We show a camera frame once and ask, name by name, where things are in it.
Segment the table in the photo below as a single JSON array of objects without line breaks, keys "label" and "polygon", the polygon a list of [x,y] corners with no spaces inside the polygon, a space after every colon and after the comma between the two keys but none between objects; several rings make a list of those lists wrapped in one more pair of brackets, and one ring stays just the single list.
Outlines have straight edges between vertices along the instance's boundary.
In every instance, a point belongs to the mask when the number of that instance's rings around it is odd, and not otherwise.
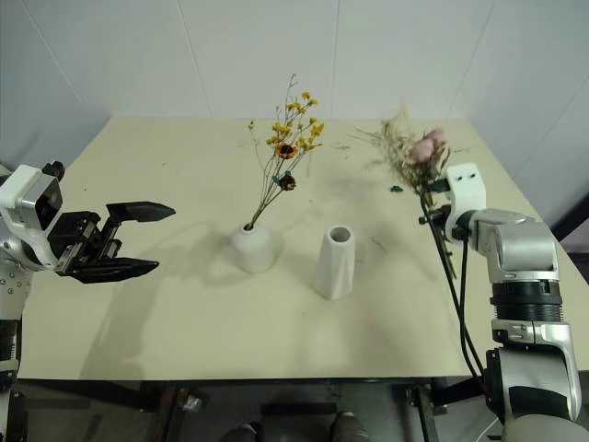
[{"label": "table", "polygon": [[[298,188],[262,222],[283,239],[276,264],[242,273],[227,235],[248,220],[260,166],[246,120],[114,118],[68,168],[65,209],[154,201],[177,214],[120,229],[120,256],[160,261],[147,276],[82,285],[53,273],[35,276],[24,315],[21,378],[284,379],[460,376],[456,313],[418,198],[374,161],[362,131],[378,121],[328,121],[324,145],[295,171]],[[415,121],[444,127],[451,163],[476,162],[488,206],[537,216],[465,120]],[[270,126],[270,122],[259,122]],[[350,226],[357,237],[353,293],[317,295],[309,281],[325,230]],[[459,247],[451,251],[460,257]],[[577,363],[589,368],[588,287],[559,247],[564,317]],[[484,354],[493,310],[485,260],[471,254],[467,319]]]}]

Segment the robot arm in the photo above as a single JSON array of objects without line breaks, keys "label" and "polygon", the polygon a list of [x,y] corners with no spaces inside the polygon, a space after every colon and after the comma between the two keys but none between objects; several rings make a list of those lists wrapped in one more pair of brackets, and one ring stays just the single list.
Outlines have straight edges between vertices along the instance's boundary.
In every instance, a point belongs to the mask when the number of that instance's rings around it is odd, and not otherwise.
[{"label": "robot arm", "polygon": [[96,213],[62,211],[63,176],[58,162],[43,169],[20,166],[14,173],[0,167],[0,440],[20,440],[11,434],[8,416],[32,275],[53,271],[94,284],[151,272],[158,262],[117,257],[117,229],[124,221],[157,221],[175,213],[149,202],[107,204],[110,216],[100,229]]},{"label": "robot arm", "polygon": [[[446,237],[467,240],[487,259],[496,308],[492,336],[502,346],[487,352],[484,381],[487,403],[505,424],[504,440],[552,440],[551,427],[569,431],[560,433],[563,440],[588,440],[589,434],[572,422],[581,410],[581,388],[571,328],[562,321],[549,228],[529,216],[486,208],[474,164],[449,167],[432,187],[451,201],[449,210],[438,213]],[[548,438],[528,438],[538,437],[530,425],[548,427]]]}]

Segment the wall tile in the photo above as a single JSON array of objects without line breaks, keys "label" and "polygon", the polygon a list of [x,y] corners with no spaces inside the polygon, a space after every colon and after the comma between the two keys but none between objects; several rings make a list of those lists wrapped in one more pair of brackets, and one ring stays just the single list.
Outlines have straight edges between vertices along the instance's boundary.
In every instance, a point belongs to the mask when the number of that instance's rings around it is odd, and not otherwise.
[{"label": "wall tile", "polygon": [[454,114],[515,175],[589,73],[589,2],[498,1]]},{"label": "wall tile", "polygon": [[89,106],[209,115],[174,0],[26,0]]},{"label": "wall tile", "polygon": [[334,117],[445,117],[491,0],[341,0]]},{"label": "wall tile", "polygon": [[0,163],[69,164],[108,117],[80,103],[18,0],[0,20]]},{"label": "wall tile", "polygon": [[297,74],[329,112],[337,0],[180,0],[215,117],[273,117]]},{"label": "wall tile", "polygon": [[515,182],[549,224],[589,193],[589,83],[552,128]]}]

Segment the white vase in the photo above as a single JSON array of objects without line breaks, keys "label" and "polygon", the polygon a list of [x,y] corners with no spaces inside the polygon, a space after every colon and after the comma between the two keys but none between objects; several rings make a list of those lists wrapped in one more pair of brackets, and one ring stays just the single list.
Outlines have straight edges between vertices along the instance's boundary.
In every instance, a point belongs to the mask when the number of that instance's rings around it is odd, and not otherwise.
[{"label": "white vase", "polygon": [[274,264],[275,252],[271,232],[257,223],[251,230],[242,224],[231,234],[231,246],[236,252],[237,265],[248,273],[261,273]]},{"label": "white vase", "polygon": [[352,292],[355,236],[346,226],[330,228],[323,238],[313,288],[326,299]]}]

